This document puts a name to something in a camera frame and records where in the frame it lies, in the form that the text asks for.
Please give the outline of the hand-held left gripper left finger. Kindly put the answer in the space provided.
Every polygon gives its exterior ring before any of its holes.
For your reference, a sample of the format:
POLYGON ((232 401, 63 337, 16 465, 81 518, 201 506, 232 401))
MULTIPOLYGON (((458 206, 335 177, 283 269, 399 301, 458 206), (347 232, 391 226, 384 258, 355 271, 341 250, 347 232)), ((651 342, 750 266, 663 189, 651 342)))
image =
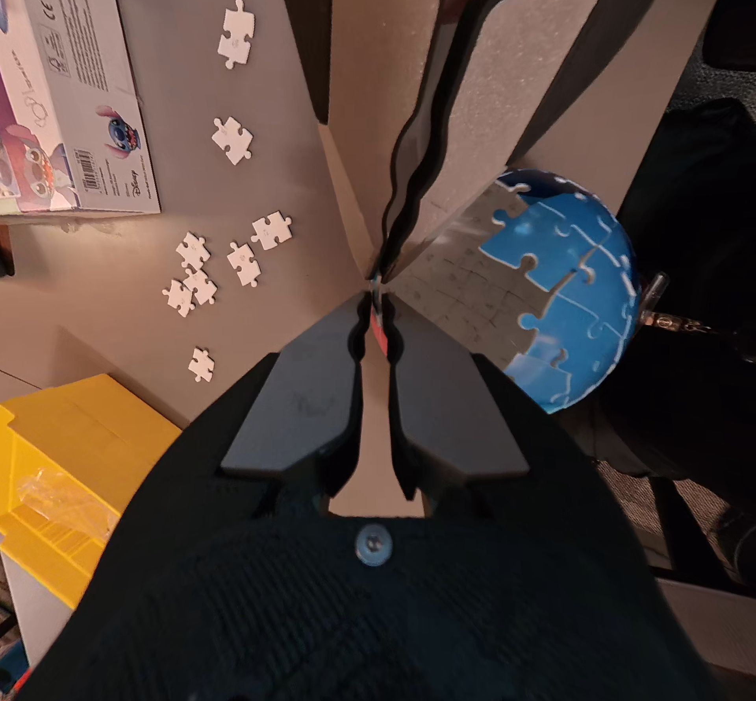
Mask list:
POLYGON ((371 295, 360 292, 279 352, 222 460, 225 474, 310 496, 344 488, 360 451, 371 310, 371 295))

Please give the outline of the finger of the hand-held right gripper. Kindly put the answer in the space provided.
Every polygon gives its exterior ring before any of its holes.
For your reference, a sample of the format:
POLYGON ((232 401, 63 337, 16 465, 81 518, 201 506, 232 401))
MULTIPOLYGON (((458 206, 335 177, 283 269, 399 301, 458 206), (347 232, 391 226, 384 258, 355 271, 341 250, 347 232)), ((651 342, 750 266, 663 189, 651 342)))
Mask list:
POLYGON ((386 241, 384 281, 504 172, 598 1, 468 5, 432 98, 426 153, 386 241))
POLYGON ((349 251, 376 270, 395 152, 417 107, 441 0, 332 0, 328 113, 319 125, 349 251))

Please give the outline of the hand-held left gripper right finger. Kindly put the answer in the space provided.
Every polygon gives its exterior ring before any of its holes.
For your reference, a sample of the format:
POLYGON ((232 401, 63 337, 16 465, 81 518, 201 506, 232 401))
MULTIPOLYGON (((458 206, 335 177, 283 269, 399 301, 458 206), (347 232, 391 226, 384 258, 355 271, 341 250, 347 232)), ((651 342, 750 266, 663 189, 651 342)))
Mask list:
POLYGON ((468 349, 392 294, 381 312, 392 466, 404 496, 439 501, 451 488, 526 475, 529 464, 468 349))

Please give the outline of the white curved jigsaw piece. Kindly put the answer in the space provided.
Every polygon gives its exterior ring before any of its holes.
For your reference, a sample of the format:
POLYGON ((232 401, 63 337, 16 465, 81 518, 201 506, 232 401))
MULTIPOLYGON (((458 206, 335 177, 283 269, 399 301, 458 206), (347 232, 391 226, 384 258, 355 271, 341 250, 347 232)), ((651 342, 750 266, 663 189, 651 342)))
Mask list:
POLYGON ((379 272, 370 280, 371 330, 383 356, 389 361, 389 340, 383 328, 383 297, 385 284, 379 272))

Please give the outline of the white puzzle pieces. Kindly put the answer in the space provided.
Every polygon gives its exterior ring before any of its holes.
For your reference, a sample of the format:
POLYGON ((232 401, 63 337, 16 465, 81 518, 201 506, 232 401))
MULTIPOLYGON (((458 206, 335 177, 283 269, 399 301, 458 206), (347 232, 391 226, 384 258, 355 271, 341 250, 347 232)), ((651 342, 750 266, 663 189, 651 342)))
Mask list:
MULTIPOLYGON (((256 20, 253 13, 247 11, 243 0, 235 0, 234 7, 224 11, 222 34, 217 53, 223 57, 226 69, 232 70, 238 65, 247 64, 256 20)), ((251 158, 250 146, 253 135, 233 117, 226 120, 216 118, 213 121, 215 132, 213 143, 220 148, 232 165, 251 158)), ((264 251, 270 251, 292 237, 292 220, 276 211, 253 222, 251 243, 258 244, 264 251)), ((231 252, 227 259, 242 286, 255 288, 261 274, 259 261, 249 244, 230 243, 231 252)), ((206 247, 205 238, 187 233, 175 250, 182 258, 185 278, 172 279, 168 288, 162 290, 166 303, 182 318, 203 304, 214 304, 217 285, 203 270, 211 258, 206 247)), ((195 382, 210 382, 213 378, 214 360, 209 351, 195 347, 187 366, 194 375, 195 382)))

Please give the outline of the blue puzzle ball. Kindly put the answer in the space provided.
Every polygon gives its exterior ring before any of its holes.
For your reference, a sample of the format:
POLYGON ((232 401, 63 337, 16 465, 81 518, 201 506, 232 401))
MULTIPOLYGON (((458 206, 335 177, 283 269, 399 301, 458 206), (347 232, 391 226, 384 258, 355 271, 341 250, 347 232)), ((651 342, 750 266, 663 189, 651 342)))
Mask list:
POLYGON ((640 299, 634 250, 615 215, 583 186, 539 169, 499 176, 388 289, 550 414, 614 370, 640 299))

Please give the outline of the person's right forearm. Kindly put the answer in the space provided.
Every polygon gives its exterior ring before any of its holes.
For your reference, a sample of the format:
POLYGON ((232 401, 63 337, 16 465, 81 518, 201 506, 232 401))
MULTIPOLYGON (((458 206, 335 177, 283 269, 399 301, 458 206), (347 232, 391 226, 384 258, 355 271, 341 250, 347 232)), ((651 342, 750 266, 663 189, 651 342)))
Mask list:
POLYGON ((755 72, 755 0, 717 0, 702 45, 705 64, 755 72))

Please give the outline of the cartoon printed puzzle box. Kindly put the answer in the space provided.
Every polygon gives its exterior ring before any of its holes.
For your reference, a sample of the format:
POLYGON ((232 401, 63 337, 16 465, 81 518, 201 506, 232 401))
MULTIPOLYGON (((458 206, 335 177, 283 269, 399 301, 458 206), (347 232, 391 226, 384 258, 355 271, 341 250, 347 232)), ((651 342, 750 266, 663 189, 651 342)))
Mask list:
POLYGON ((1 0, 2 222, 161 212, 117 0, 1 0))

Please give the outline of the yellow plastic bin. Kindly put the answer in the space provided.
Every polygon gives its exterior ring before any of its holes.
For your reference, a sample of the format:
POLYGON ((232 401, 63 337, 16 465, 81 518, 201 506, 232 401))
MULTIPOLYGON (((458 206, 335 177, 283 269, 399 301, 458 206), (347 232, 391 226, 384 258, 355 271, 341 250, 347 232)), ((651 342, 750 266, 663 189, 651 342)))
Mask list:
POLYGON ((1 406, 2 554, 75 610, 107 543, 19 501, 16 484, 62 472, 122 517, 180 429, 109 375, 16 397, 1 406))

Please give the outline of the black badge reel clip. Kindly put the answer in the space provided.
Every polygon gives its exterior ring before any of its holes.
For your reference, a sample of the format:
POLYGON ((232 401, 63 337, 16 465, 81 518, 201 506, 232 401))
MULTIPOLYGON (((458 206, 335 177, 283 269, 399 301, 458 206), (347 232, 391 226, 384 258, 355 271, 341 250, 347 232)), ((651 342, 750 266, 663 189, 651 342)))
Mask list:
POLYGON ((657 328, 670 333, 692 335, 713 334, 714 329, 694 318, 686 318, 657 311, 659 300, 665 293, 670 279, 665 272, 657 272, 643 287, 639 298, 636 332, 644 327, 657 328))

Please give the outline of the clear plastic bag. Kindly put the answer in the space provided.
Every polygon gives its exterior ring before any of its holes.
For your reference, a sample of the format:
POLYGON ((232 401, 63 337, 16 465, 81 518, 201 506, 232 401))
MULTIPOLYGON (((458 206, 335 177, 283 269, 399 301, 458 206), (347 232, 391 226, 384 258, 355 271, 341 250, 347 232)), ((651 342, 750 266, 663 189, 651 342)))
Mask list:
POLYGON ((89 489, 71 477, 49 468, 23 476, 16 484, 19 501, 46 520, 76 530, 103 544, 119 521, 89 489))

